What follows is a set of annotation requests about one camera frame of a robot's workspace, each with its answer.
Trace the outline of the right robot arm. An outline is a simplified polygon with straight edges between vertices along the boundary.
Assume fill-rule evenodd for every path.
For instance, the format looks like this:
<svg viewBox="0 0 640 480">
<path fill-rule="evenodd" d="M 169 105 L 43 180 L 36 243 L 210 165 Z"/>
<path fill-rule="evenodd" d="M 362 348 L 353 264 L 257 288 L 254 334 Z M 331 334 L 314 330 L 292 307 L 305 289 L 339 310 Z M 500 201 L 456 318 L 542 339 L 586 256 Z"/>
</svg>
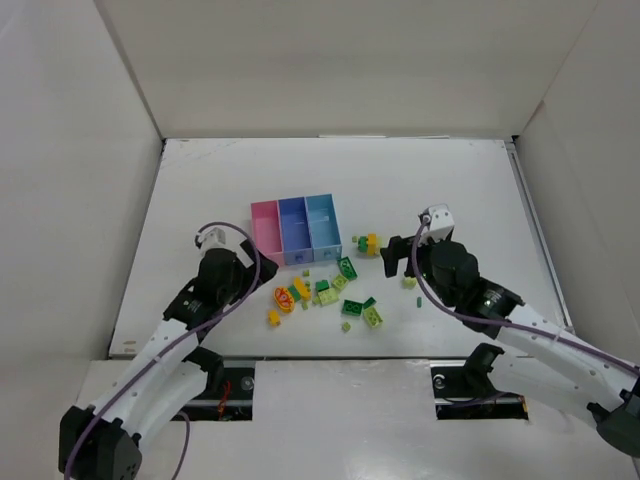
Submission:
<svg viewBox="0 0 640 480">
<path fill-rule="evenodd" d="M 610 446 L 639 456 L 639 368 L 552 325 L 505 287 L 483 278 L 477 258 L 445 239 L 424 245 L 395 236 L 380 250 L 385 275 L 407 260 L 425 295 L 467 328 L 528 353 L 591 395 L 583 407 Z"/>
</svg>

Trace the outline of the orange printed lego plate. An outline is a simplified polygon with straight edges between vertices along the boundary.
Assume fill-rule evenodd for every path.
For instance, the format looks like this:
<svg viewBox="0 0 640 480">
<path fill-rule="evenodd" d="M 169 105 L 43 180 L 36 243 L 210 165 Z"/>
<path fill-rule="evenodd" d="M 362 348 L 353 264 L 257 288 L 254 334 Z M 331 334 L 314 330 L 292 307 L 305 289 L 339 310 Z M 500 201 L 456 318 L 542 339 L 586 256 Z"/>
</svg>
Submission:
<svg viewBox="0 0 640 480">
<path fill-rule="evenodd" d="M 295 299 L 286 287 L 276 287 L 273 292 L 277 307 L 284 313 L 291 313 L 295 309 Z"/>
</svg>

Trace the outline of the dark green lego plate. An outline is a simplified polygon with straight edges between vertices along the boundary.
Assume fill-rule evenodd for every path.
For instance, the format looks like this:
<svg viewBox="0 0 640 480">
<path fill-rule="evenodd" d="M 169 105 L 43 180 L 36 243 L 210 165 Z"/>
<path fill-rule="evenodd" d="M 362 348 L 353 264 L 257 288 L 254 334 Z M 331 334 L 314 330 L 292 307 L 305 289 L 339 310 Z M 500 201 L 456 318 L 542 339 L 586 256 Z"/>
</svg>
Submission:
<svg viewBox="0 0 640 480">
<path fill-rule="evenodd" d="M 353 281 L 358 278 L 356 269 L 348 256 L 338 260 L 338 268 L 341 274 L 348 280 Z"/>
</svg>

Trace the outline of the lime 2x2 lego brick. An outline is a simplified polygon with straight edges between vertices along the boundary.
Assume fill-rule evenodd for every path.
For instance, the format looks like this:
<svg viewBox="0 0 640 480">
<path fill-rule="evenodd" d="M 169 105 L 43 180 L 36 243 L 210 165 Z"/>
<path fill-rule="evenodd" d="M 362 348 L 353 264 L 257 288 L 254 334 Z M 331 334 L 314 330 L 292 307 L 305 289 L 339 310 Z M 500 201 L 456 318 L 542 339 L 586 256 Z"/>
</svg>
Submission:
<svg viewBox="0 0 640 480">
<path fill-rule="evenodd" d="M 363 318 L 371 329 L 380 327 L 384 322 L 384 319 L 374 306 L 370 306 L 363 310 Z"/>
</svg>

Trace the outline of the dark green 2x2 lego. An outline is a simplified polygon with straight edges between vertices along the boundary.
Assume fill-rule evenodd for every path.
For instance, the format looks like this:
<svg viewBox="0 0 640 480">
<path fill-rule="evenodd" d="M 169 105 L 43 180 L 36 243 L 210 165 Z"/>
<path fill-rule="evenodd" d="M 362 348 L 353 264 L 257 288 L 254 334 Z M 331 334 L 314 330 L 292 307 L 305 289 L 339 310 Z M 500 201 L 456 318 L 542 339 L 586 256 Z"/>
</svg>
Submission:
<svg viewBox="0 0 640 480">
<path fill-rule="evenodd" d="M 341 313 L 350 317 L 360 317 L 363 311 L 361 302 L 345 299 L 342 305 Z"/>
</svg>

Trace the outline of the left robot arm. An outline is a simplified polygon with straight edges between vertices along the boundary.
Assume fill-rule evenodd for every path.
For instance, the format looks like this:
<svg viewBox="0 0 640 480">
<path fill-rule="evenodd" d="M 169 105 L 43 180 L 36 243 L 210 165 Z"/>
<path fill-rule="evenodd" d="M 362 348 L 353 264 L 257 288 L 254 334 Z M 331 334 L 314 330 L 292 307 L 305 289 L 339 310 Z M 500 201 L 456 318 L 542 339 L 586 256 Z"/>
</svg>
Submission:
<svg viewBox="0 0 640 480">
<path fill-rule="evenodd" d="M 70 407 L 59 426 L 58 470 L 67 479 L 133 479 L 153 437 L 183 407 L 220 388 L 222 357 L 203 347 L 211 329 L 279 266 L 255 245 L 251 263 L 222 246 L 207 249 L 197 274 L 177 293 L 137 355 L 88 406 Z"/>
</svg>

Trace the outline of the light green square lego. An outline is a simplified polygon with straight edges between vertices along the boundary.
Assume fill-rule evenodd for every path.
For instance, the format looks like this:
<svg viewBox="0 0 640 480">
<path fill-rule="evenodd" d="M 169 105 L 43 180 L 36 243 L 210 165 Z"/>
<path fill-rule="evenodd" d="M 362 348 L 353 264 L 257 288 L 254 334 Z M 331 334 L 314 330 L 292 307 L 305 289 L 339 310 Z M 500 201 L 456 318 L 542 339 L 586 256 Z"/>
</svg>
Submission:
<svg viewBox="0 0 640 480">
<path fill-rule="evenodd" d="M 337 275 L 332 280 L 332 287 L 341 292 L 349 283 L 349 280 L 342 274 Z"/>
</svg>

